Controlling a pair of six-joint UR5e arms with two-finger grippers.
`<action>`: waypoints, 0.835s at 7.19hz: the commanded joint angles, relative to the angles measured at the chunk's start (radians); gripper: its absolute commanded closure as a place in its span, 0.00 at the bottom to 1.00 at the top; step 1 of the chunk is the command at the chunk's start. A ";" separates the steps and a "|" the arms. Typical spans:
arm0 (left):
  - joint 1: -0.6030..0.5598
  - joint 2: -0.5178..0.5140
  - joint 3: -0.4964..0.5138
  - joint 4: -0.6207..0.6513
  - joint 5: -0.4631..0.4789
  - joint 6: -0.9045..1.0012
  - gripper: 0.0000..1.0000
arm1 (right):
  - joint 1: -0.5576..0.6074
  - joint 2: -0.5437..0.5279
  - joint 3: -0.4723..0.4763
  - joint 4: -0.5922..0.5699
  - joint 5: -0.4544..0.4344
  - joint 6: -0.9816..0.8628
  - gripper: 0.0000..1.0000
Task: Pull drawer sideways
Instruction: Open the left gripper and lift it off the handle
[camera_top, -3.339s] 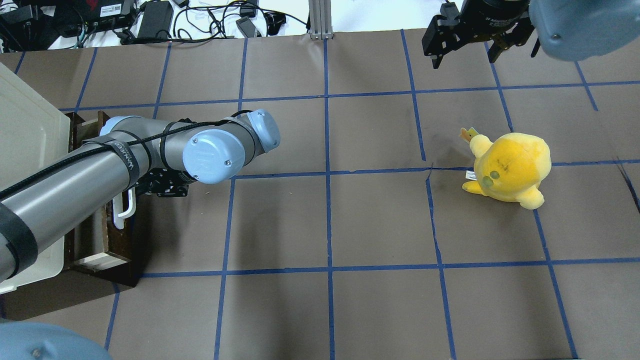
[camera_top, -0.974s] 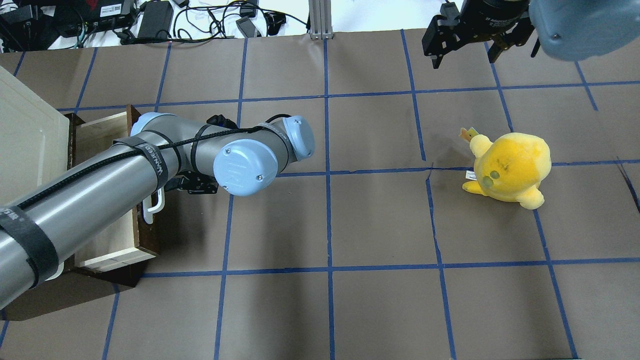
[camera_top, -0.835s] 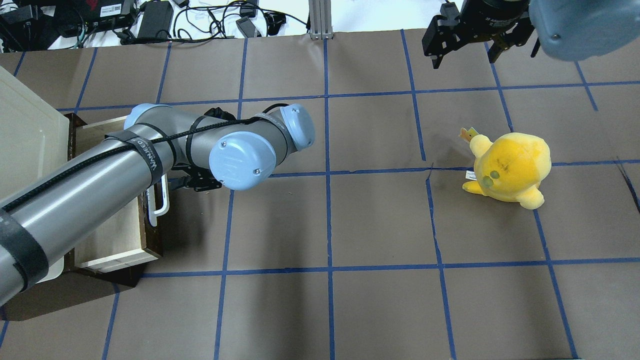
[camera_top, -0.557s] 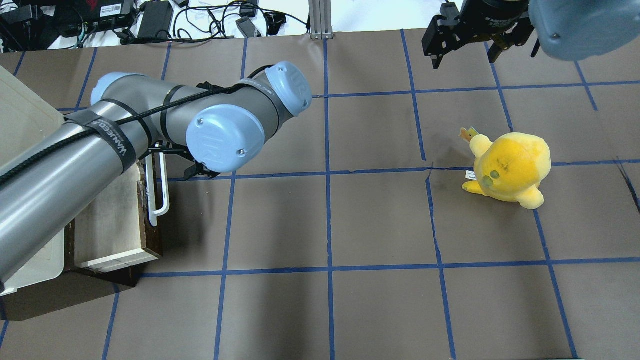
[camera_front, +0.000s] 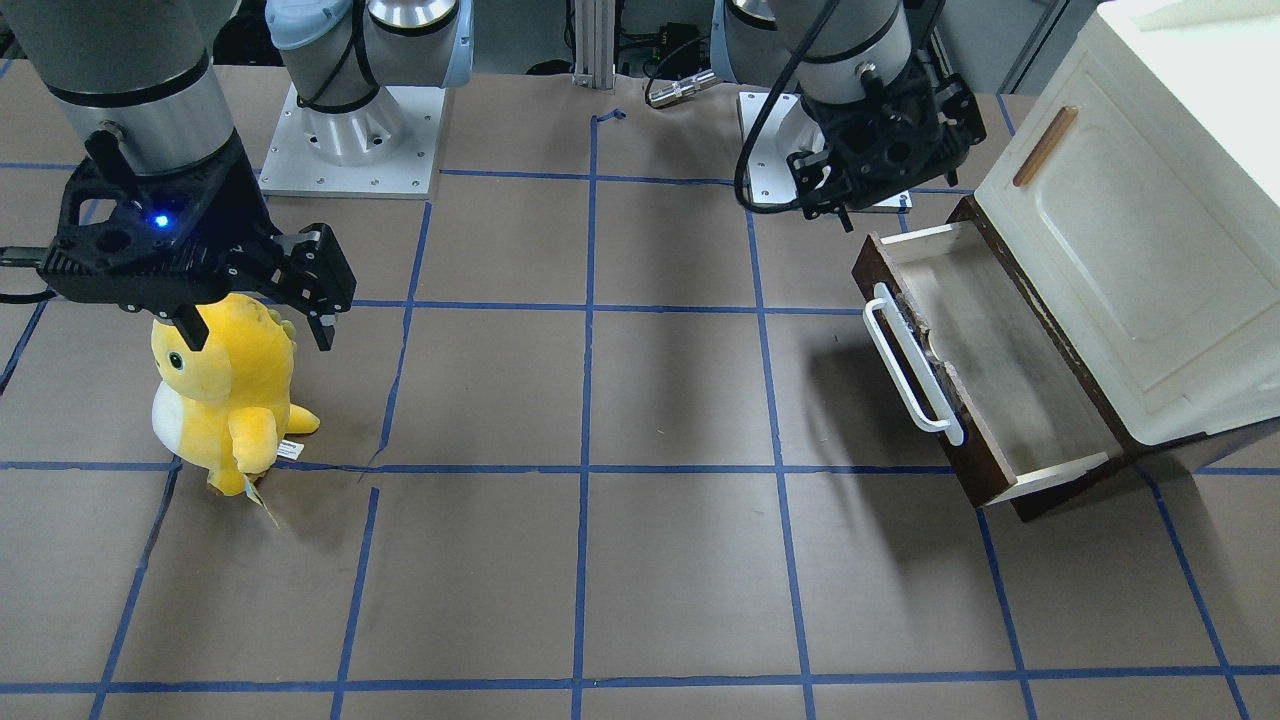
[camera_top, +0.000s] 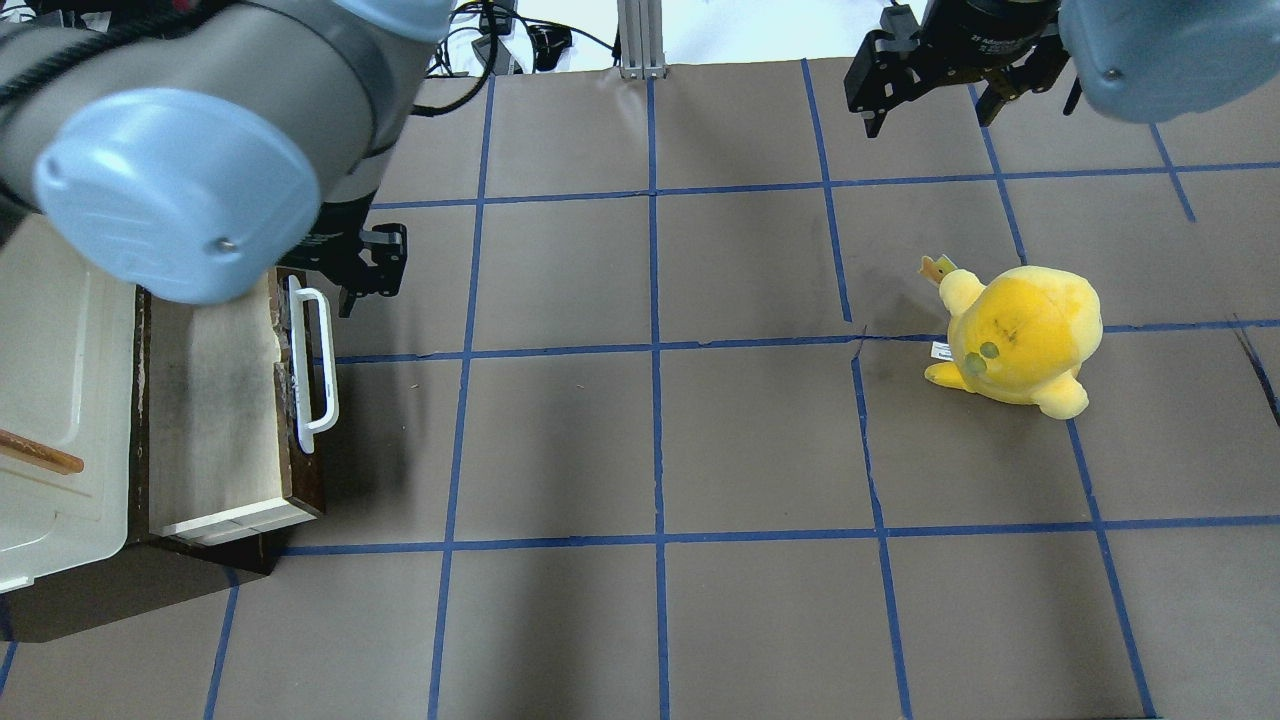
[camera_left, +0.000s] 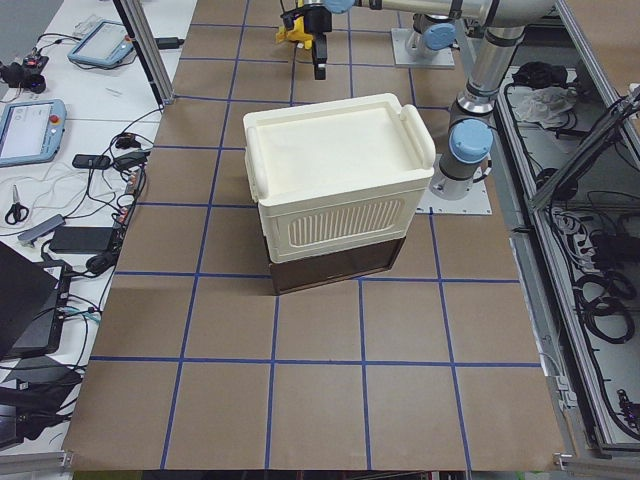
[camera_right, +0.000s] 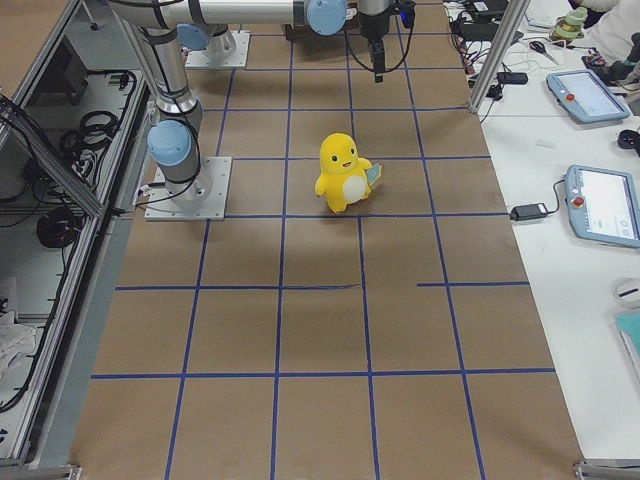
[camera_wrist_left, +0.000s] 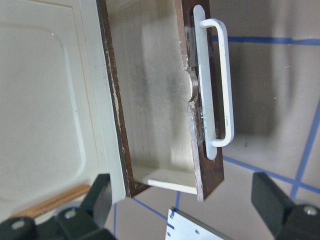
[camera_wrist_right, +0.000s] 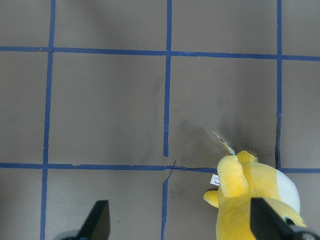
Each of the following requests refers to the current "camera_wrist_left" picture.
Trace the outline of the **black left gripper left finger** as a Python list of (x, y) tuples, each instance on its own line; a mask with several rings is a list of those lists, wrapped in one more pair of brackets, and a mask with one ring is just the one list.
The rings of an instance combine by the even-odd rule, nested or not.
[(111, 206), (110, 175), (99, 174), (80, 205), (62, 210), (57, 222), (64, 232), (100, 232), (105, 229)]

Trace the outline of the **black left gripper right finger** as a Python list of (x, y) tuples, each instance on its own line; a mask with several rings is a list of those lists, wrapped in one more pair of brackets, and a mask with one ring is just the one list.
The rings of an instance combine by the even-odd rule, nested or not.
[(264, 172), (252, 175), (251, 202), (275, 240), (320, 238), (320, 209), (295, 203)]

